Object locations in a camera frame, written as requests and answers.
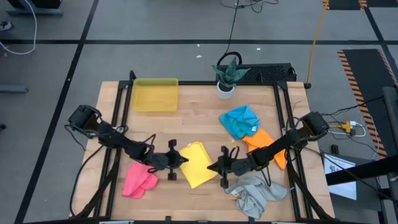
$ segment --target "concrete floor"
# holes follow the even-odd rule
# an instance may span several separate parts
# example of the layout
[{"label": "concrete floor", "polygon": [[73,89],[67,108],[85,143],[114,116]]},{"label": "concrete floor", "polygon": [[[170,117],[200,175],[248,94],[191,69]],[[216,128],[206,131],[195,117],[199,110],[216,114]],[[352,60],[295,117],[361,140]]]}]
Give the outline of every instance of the concrete floor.
[{"label": "concrete floor", "polygon": [[[23,84],[30,90],[26,95],[0,95],[0,122],[8,125],[0,133],[1,223],[13,223],[16,218],[93,3],[94,0],[64,0],[63,17],[38,17],[39,42],[71,40],[69,43],[37,44],[35,52],[23,56],[0,50],[0,83]],[[0,33],[1,40],[33,38],[31,17],[8,16],[4,10],[11,6],[6,1],[0,2],[0,8],[0,20],[12,21],[15,25],[15,29]],[[398,40],[398,8],[371,8],[371,12],[384,39]],[[138,77],[214,80],[211,65],[223,55],[226,44],[212,44],[211,40],[228,39],[233,13],[233,9],[221,6],[217,0],[99,0],[86,39],[103,41],[90,42],[83,47],[24,221],[68,216],[70,192],[83,153],[63,125],[78,105],[96,104],[101,82],[125,80],[132,69]],[[280,0],[279,5],[265,4],[260,14],[253,13],[250,8],[240,9],[233,39],[312,40],[321,13],[322,1],[314,0]],[[114,45],[105,41],[183,39],[207,44]],[[364,11],[327,11],[319,39],[377,40],[377,37]],[[9,48],[25,51],[31,45],[9,45]],[[304,82],[310,48],[310,44],[233,44],[230,51],[241,53],[244,63],[290,62],[298,81]],[[356,104],[336,52],[365,48],[381,49],[381,46],[316,47],[313,88],[308,97],[311,110],[331,112]],[[398,60],[398,45],[388,48]],[[359,121],[360,117],[359,110],[351,110],[337,118]],[[369,136],[357,140],[372,145]],[[323,150],[328,150],[331,144],[336,144],[331,136],[319,141]],[[343,155],[369,159],[373,154],[370,149],[349,140],[340,140],[337,144]],[[333,202],[336,216],[344,221],[378,222],[375,211],[355,210],[338,200]]]}]

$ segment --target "wooden tabletop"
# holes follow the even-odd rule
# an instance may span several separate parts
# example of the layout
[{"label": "wooden tabletop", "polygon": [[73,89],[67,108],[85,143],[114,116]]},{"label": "wooden tabletop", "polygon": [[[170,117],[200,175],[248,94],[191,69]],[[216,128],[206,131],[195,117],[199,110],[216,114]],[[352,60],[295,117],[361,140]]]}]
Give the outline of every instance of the wooden tabletop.
[{"label": "wooden tabletop", "polygon": [[[103,82],[96,108],[103,119],[110,123],[116,99],[118,83]],[[301,117],[310,110],[303,83],[289,83],[289,95],[293,114]],[[231,148],[232,137],[218,120],[219,115],[242,105],[249,105],[260,119],[260,126],[274,139],[281,137],[279,120],[275,106],[275,96],[272,86],[238,86],[229,100],[221,100],[216,95],[215,86],[179,86],[178,110],[173,113],[138,113],[129,110],[126,136],[143,141],[156,133],[154,141],[156,152],[167,152],[167,142],[177,140],[176,150],[186,145],[201,141],[207,153],[215,162],[221,155],[221,146]],[[287,119],[286,109],[282,103],[284,119]],[[121,120],[120,109],[118,122]],[[247,145],[236,141],[241,148],[239,157],[245,157]],[[88,141],[84,160],[100,145],[96,139]],[[318,150],[318,144],[311,142],[310,148]],[[82,210],[98,188],[101,168],[104,158],[103,149],[83,169],[76,188],[73,208],[75,213]],[[314,152],[302,151],[303,166],[309,191],[325,211],[334,217],[322,160]],[[122,152],[119,177],[115,192],[112,219],[114,220],[209,220],[209,221],[247,221],[248,218],[236,208],[236,199],[224,193],[220,187],[220,176],[191,189],[180,169],[176,170],[177,181],[167,180],[167,171],[156,172],[159,182],[152,190],[147,190],[141,199],[122,197],[126,171],[134,163],[127,154]],[[289,189],[286,170],[280,170],[274,162],[270,166],[271,180]],[[229,184],[238,177],[228,176]],[[301,216],[305,210],[301,192],[297,191]],[[108,199],[108,191],[104,193],[101,214]],[[294,221],[294,212],[290,194],[283,201],[268,202],[265,212],[259,221]]]}]

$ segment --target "gray cloth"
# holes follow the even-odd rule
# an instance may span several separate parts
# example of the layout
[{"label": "gray cloth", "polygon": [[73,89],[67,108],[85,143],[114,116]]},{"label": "gray cloth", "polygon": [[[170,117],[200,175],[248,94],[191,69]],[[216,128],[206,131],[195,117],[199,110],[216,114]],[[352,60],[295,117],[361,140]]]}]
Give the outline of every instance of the gray cloth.
[{"label": "gray cloth", "polygon": [[267,200],[283,200],[288,190],[279,184],[271,183],[268,187],[261,172],[247,173],[239,177],[239,180],[225,190],[236,199],[236,206],[245,215],[260,218],[266,209]]}]

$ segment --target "orange cloth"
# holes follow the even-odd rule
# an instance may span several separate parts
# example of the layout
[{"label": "orange cloth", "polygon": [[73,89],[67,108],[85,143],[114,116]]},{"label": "orange cloth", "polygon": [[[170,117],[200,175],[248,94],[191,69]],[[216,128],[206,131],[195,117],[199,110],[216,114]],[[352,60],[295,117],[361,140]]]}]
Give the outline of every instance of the orange cloth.
[{"label": "orange cloth", "polygon": [[[251,152],[257,148],[269,146],[274,142],[274,140],[269,136],[269,134],[262,128],[259,128],[256,134],[252,136],[245,136],[243,137],[243,141],[248,144],[248,151]],[[282,170],[286,169],[286,159],[285,159],[285,149],[278,152],[274,159],[278,164],[279,168]]]}]

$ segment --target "pink towel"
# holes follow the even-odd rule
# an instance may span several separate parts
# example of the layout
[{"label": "pink towel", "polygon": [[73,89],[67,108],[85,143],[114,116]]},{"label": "pink towel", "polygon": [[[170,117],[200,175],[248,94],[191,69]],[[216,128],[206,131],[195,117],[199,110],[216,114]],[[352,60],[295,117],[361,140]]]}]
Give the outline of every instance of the pink towel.
[{"label": "pink towel", "polygon": [[152,167],[135,162],[127,170],[122,196],[141,198],[145,190],[154,188],[158,178],[155,174],[148,173],[150,168]]}]

